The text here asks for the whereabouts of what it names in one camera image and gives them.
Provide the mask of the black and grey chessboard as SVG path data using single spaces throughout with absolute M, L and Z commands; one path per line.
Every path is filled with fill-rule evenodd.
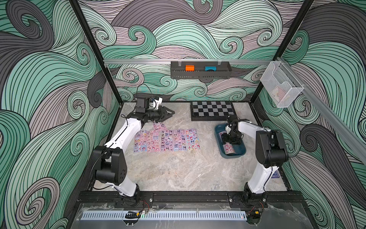
M 190 109 L 192 121 L 227 121 L 229 116 L 236 115 L 229 101 L 194 101 Z

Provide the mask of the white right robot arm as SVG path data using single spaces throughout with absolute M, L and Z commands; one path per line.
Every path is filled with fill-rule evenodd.
M 255 140 L 254 151 L 257 161 L 254 173 L 246 183 L 242 194 L 242 199 L 248 202 L 252 196 L 266 192 L 270 178 L 288 161 L 289 155 L 280 130 L 264 128 L 247 119 L 230 115 L 225 125 L 225 133 L 221 135 L 222 143 L 231 144 L 234 150 L 240 149 L 243 136 Z

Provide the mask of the teal plastic storage box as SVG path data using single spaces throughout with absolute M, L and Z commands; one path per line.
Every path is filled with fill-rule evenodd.
M 226 159 L 239 158 L 246 154 L 246 146 L 240 138 L 231 137 L 226 131 L 226 124 L 219 124 L 214 128 L 214 135 L 220 155 Z

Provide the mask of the blue card deck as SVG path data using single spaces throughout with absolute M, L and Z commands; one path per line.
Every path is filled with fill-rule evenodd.
M 278 172 L 278 170 L 277 171 L 275 171 L 273 174 L 272 174 L 272 177 L 271 178 L 280 178 L 281 176 L 280 176 L 280 174 L 279 174 L 279 172 Z

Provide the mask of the black corner frame post left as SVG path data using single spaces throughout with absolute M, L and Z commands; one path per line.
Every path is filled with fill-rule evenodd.
M 94 36 L 92 35 L 91 29 L 87 23 L 87 20 L 85 18 L 85 15 L 81 9 L 79 2 L 77 0 L 69 0 L 69 3 L 78 19 L 78 22 L 87 38 L 87 41 L 89 42 L 89 44 L 91 46 L 91 49 L 96 57 L 96 60 L 99 64 L 99 66 L 101 67 L 101 70 L 102 70 L 119 106 L 122 107 L 123 101 L 119 95 L 118 89 L 114 83 L 110 70 L 104 64 L 104 59 L 103 59 L 102 53 L 101 53 L 100 49 L 98 48 L 98 45 L 96 43 L 96 40 L 94 39 Z

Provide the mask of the teal block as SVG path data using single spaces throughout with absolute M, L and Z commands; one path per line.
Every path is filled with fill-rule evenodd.
M 213 72 L 216 70 L 217 70 L 216 66 L 206 66 L 205 67 L 205 71 Z

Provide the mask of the black corner frame post right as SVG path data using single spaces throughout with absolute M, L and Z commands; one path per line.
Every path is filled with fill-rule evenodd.
M 277 58 L 282 57 L 284 54 L 286 48 L 292 41 L 295 33 L 297 32 L 298 28 L 300 27 L 302 21 L 304 20 L 306 14 L 310 10 L 310 7 L 312 6 L 314 0 L 305 0 L 303 4 L 301 5 L 299 12 L 297 13 L 296 17 L 293 19 L 293 22 L 291 23 L 288 32 L 285 35 L 285 38 L 281 42 L 279 48 L 277 49 L 273 61 L 275 61 Z

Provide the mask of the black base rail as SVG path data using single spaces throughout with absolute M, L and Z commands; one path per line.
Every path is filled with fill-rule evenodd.
M 269 191 L 264 194 L 246 194 L 243 191 L 141 191 L 137 197 L 122 197 L 116 191 L 83 191 L 77 203 L 110 203 L 117 208 L 161 209 L 168 204 L 218 204 L 230 208 L 266 208 L 269 204 L 304 203 L 299 191 Z

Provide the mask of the black corner frame post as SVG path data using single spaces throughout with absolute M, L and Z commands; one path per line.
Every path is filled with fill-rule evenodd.
M 87 20 L 85 18 L 85 15 L 81 9 L 79 2 L 77 0 L 69 0 L 69 3 L 78 19 L 78 22 L 87 38 L 87 41 L 89 42 L 89 44 L 91 46 L 91 49 L 96 57 L 96 60 L 99 64 L 99 66 L 101 67 L 101 70 L 102 70 L 119 106 L 122 107 L 123 101 L 119 95 L 118 89 L 114 83 L 110 70 L 104 64 L 104 59 L 103 59 L 102 53 L 101 53 L 100 49 L 98 48 L 98 45 L 96 43 L 96 40 L 94 39 L 94 36 L 92 35 L 91 29 L 87 23 Z
M 295 33 L 297 32 L 298 28 L 300 27 L 302 21 L 304 20 L 306 14 L 310 10 L 310 7 L 312 6 L 314 0 L 305 0 L 303 4 L 301 5 L 299 12 L 297 13 L 296 17 L 293 19 L 293 22 L 291 23 L 288 32 L 285 35 L 285 38 L 281 42 L 279 48 L 277 49 L 273 61 L 275 61 L 277 58 L 282 57 L 284 54 L 286 48 L 292 41 Z

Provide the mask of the aluminium rail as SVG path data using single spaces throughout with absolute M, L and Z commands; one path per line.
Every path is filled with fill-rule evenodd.
M 231 65 L 268 65 L 271 60 L 248 60 L 248 59 L 104 59 L 105 65 L 169 65 L 171 62 L 214 62 L 218 65 L 221 62 L 229 62 Z
M 335 131 L 338 137 L 342 140 L 343 145 L 352 151 L 352 155 L 366 163 L 366 143 L 360 139 L 357 134 L 338 117 L 332 110 L 331 96 L 328 94 L 326 84 L 324 84 L 314 70 L 306 67 L 303 64 L 292 67 L 283 58 L 278 57 L 286 70 L 289 72 L 289 78 L 296 81 L 296 85 L 301 85 L 304 89 L 302 91 L 309 102 L 316 108 L 319 114 L 326 120 L 330 127 Z

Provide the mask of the pink sticker sheet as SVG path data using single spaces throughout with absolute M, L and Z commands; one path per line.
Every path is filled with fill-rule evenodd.
M 152 137 L 151 130 L 140 130 L 134 137 L 133 151 L 137 152 L 152 152 Z
M 164 123 L 153 123 L 153 129 L 157 131 L 167 130 Z
M 174 151 L 187 151 L 186 130 L 177 129 L 173 130 L 173 150 Z
M 172 130 L 162 130 L 160 132 L 161 136 L 161 146 L 160 151 L 173 151 L 173 131 Z
M 161 152 L 162 131 L 151 130 L 147 133 L 147 152 Z
M 186 143 L 187 143 L 187 150 L 193 151 L 196 149 L 200 149 L 200 142 L 198 138 L 198 133 L 196 129 L 187 129 L 186 133 Z

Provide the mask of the sticker sheet stack in box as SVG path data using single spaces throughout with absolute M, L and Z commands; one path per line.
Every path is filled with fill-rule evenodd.
M 232 144 L 230 143 L 225 143 L 223 145 L 223 148 L 224 148 L 224 153 L 226 155 L 234 155 L 235 154 L 235 150 L 234 150 L 234 147 Z

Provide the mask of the black wall-mounted tray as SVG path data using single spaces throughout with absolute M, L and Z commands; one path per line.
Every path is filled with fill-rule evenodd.
M 185 71 L 186 65 L 194 65 L 193 72 Z M 206 66 L 216 66 L 217 70 L 213 72 L 205 71 Z M 229 62 L 221 62 L 220 65 L 214 62 L 171 62 L 170 76 L 172 79 L 198 79 L 198 80 L 213 80 L 213 79 L 229 79 L 232 74 L 232 68 Z

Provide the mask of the clear plastic wall holder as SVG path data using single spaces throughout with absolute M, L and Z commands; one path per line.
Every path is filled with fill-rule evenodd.
M 282 61 L 271 61 L 260 81 L 278 108 L 289 107 L 304 89 L 290 65 Z

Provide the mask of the aluminium rail back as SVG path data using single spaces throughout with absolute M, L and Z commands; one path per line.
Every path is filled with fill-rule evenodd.
M 105 65 L 169 65 L 171 62 L 214 62 L 218 65 L 221 62 L 229 62 L 231 65 L 268 65 L 271 60 L 248 60 L 248 59 L 104 59 Z

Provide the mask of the orange block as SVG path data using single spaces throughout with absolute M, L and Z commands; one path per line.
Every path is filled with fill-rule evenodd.
M 194 70 L 195 70 L 194 65 L 186 65 L 185 66 L 185 71 L 187 71 L 187 72 L 193 72 Z

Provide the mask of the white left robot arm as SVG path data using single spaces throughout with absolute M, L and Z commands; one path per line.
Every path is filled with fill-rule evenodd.
M 113 187 L 121 196 L 135 196 L 138 185 L 127 176 L 124 152 L 146 123 L 164 122 L 174 114 L 175 111 L 161 106 L 152 110 L 136 108 L 125 116 L 125 123 L 117 134 L 109 142 L 95 147 L 92 151 L 91 178 Z

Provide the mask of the aluminium rail right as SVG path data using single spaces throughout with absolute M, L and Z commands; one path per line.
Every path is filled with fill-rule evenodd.
M 343 145 L 352 151 L 352 155 L 366 163 L 366 143 L 360 139 L 357 134 L 338 117 L 332 110 L 331 96 L 328 94 L 326 84 L 324 84 L 314 70 L 306 67 L 303 64 L 292 67 L 283 58 L 278 57 L 286 70 L 289 72 L 289 78 L 296 81 L 296 85 L 301 85 L 304 89 L 302 91 L 309 102 L 316 108 L 319 114 L 326 120 L 330 127 L 335 131 L 338 137 L 342 140 Z

